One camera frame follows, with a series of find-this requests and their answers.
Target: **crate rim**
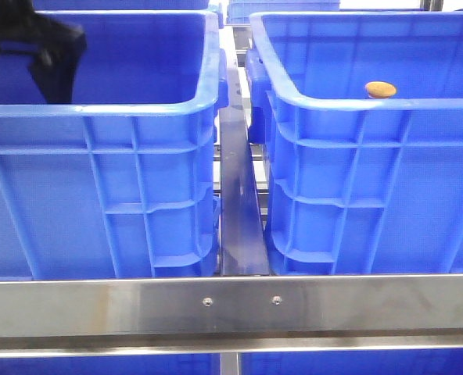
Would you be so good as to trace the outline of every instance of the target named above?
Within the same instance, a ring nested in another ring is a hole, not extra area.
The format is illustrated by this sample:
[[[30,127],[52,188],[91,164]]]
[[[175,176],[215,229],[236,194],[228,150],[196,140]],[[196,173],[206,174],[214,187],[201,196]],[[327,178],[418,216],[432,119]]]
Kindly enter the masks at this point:
[[[209,10],[59,10],[38,11],[53,15],[201,15],[205,20],[202,64],[196,93],[190,100],[167,104],[0,104],[0,117],[43,116],[186,116],[208,109],[219,97],[220,62],[218,17]]]
[[[271,45],[264,27],[263,17],[348,17],[366,16],[380,17],[400,15],[401,17],[439,17],[462,18],[463,12],[256,12],[249,16],[255,48],[264,62],[264,67],[271,80],[276,95],[284,102],[303,109],[323,109],[338,111],[364,110],[412,110],[437,109],[439,105],[445,109],[463,109],[463,98],[409,98],[409,99],[319,99],[303,95],[297,89],[285,71],[277,53]]]
[[[330,4],[339,4],[341,2],[341,0],[313,0],[312,2],[310,3],[314,3],[314,4],[323,4],[323,3],[330,3]],[[256,4],[261,4],[261,5],[264,5],[264,4],[284,4],[285,1],[283,0],[270,0],[268,2],[264,2],[262,0],[231,0],[230,1],[230,5],[256,5]]]

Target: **black object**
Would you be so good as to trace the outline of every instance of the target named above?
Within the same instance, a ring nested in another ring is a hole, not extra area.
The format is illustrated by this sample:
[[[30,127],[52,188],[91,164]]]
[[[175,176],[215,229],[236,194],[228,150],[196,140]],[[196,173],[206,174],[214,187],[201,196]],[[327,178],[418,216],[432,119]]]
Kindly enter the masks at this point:
[[[4,49],[5,41],[37,48]],[[0,0],[0,55],[34,57],[28,70],[47,103],[71,103],[75,72],[85,49],[81,27],[37,14],[31,0]]]

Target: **plastic bin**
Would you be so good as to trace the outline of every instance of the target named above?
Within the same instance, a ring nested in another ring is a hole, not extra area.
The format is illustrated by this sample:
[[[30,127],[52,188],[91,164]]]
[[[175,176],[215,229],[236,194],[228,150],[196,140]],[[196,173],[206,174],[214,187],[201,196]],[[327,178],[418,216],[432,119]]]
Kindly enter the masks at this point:
[[[261,13],[251,25],[272,269],[463,273],[463,12]],[[374,80],[398,94],[368,98]]]
[[[0,359],[0,375],[212,375],[219,355]]]
[[[463,375],[462,349],[242,355],[246,375]]]
[[[341,12],[422,12],[423,8],[340,9]]]
[[[34,0],[38,10],[209,10],[223,27],[219,0]]]
[[[0,280],[211,275],[216,15],[56,18],[88,39],[72,105],[0,57]]]
[[[226,23],[249,23],[256,12],[339,10],[340,0],[230,0]]]

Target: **metal bar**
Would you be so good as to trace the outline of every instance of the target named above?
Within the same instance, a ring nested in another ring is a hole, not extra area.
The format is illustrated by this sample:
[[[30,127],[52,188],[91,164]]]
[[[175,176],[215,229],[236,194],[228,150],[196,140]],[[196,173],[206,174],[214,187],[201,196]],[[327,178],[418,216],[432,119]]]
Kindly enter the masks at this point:
[[[242,356],[240,353],[231,352],[221,354],[221,375],[241,375]]]
[[[258,189],[257,197],[260,202],[261,221],[266,223],[268,217],[268,189]]]
[[[251,152],[253,153],[254,161],[263,161],[263,150],[261,145],[250,145]]]
[[[222,30],[230,105],[221,109],[221,249],[223,276],[268,275],[270,270],[247,141],[233,29]]]
[[[463,348],[463,330],[379,332],[376,336],[344,335],[261,337],[257,334],[124,337],[26,337],[0,339],[0,358],[160,355],[181,353],[322,352],[339,350]]]
[[[463,346],[463,275],[0,283],[0,356]]]
[[[443,0],[421,0],[421,8],[432,12],[439,12],[443,9]]]
[[[230,27],[233,29],[238,64],[240,67],[244,67],[246,65],[247,50],[251,48],[253,33],[249,25],[233,25]]]

